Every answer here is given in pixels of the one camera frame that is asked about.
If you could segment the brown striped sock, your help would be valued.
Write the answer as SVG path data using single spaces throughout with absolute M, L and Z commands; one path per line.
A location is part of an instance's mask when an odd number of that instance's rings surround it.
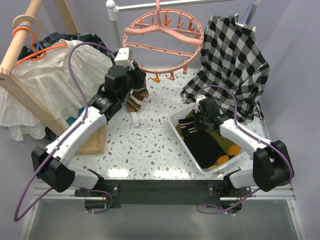
M 138 89 L 133 89 L 130 97 L 126 101 L 126 109 L 131 113 L 136 113 L 140 110 L 144 98 L 149 97 L 149 92 L 146 86 Z

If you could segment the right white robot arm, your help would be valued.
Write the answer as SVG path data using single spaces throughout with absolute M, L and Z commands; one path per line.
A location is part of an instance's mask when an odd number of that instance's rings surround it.
M 227 196 L 235 196 L 244 187 L 258 187 L 268 192 L 291 182 L 294 170 L 282 141 L 263 138 L 242 126 L 231 115 L 221 114 L 212 97 L 197 96 L 194 110 L 196 129 L 209 130 L 231 140 L 252 158 L 251 168 L 226 176 L 222 189 Z

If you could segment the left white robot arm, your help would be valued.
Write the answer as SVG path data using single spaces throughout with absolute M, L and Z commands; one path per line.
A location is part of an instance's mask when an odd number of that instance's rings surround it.
M 112 66 L 80 117 L 54 142 L 31 152 L 36 176 L 58 193 L 76 187 L 99 196 L 104 190 L 101 175 L 68 166 L 84 143 L 122 108 L 129 93 L 145 86 L 145 78 L 134 61 L 131 66 Z

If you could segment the black striped sock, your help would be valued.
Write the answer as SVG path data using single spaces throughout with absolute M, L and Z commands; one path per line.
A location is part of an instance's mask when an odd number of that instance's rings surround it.
M 195 128 L 193 117 L 180 119 L 178 123 L 181 138 L 202 169 L 221 165 L 231 158 L 209 133 Z

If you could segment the pink round clip hanger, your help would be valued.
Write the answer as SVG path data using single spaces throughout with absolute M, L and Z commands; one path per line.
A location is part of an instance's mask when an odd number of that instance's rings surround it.
M 155 9 L 147 12 L 124 29 L 122 45 L 150 54 L 154 60 L 143 60 L 140 68 L 155 76 L 160 82 L 160 74 L 168 74 L 174 80 L 174 72 L 187 67 L 201 50 L 204 30 L 201 23 L 190 13 L 165 8 L 155 2 Z

